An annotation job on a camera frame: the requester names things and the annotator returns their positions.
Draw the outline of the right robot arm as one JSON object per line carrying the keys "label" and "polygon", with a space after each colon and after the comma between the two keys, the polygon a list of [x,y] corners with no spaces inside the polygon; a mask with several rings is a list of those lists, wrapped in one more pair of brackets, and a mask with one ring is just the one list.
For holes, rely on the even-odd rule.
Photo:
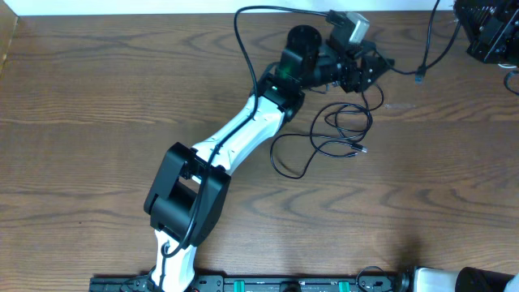
{"label": "right robot arm", "polygon": [[[457,25],[469,40],[466,53],[481,63],[510,70],[504,87],[514,95],[509,81],[518,75],[518,0],[456,0]],[[413,267],[401,273],[392,291],[412,292],[505,292],[518,290],[518,276],[480,268],[459,271]]]}

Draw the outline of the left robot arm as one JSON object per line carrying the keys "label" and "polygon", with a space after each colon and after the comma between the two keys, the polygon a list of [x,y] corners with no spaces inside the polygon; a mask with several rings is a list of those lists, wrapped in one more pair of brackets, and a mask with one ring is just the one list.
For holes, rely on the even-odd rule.
{"label": "left robot arm", "polygon": [[150,289],[184,291],[192,283],[196,249],[220,218],[232,173],[294,118],[305,90],[336,83],[363,94],[394,64],[361,32],[334,28],[323,41],[312,26],[292,28],[280,61],[255,80],[236,116],[206,140],[166,151],[144,201],[158,243]]}

